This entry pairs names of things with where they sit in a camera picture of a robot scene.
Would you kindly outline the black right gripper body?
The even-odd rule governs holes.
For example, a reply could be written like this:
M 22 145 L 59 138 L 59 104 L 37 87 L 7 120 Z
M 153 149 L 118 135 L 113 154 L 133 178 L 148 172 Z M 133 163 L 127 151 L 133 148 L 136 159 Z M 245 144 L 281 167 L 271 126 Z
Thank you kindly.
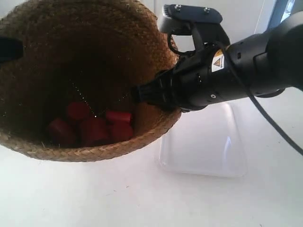
M 231 100 L 231 70 L 218 45 L 181 59 L 171 84 L 174 102 L 184 113 Z

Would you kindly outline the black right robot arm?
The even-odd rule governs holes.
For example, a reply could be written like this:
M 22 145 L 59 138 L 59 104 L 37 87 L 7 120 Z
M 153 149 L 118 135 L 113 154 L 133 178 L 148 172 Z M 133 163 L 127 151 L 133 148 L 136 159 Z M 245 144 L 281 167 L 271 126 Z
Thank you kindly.
M 131 89 L 137 103 L 198 111 L 252 94 L 273 97 L 303 87 L 303 14 L 230 46 L 207 44 L 170 70 Z

